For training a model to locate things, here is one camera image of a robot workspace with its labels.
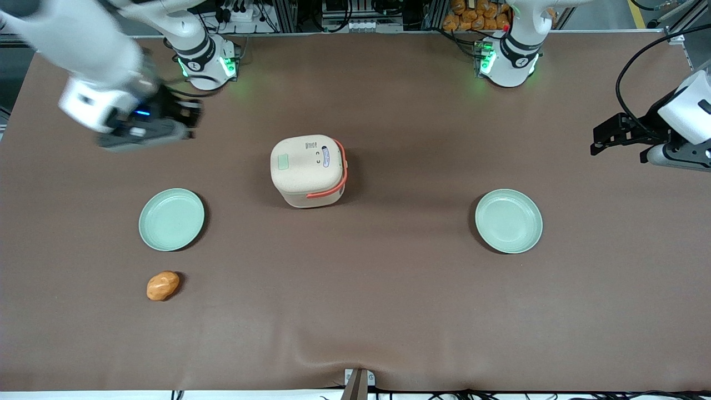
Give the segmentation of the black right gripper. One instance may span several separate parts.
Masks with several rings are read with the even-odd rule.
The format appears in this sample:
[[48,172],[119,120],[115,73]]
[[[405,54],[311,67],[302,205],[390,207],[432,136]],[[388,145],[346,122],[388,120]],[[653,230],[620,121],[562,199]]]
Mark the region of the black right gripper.
[[176,96],[163,84],[158,92],[135,106],[127,116],[115,117],[112,137],[195,137],[203,102]]

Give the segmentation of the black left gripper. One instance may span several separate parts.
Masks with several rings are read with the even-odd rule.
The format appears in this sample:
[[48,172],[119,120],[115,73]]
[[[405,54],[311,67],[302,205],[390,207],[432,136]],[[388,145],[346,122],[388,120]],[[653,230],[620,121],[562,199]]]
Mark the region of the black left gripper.
[[633,144],[671,144],[674,148],[680,148],[685,144],[685,140],[659,114],[661,107],[669,101],[670,99],[656,101],[644,116],[629,116],[625,112],[619,112],[594,127],[594,142],[590,144],[590,154],[597,156],[607,148],[627,146],[629,132]]

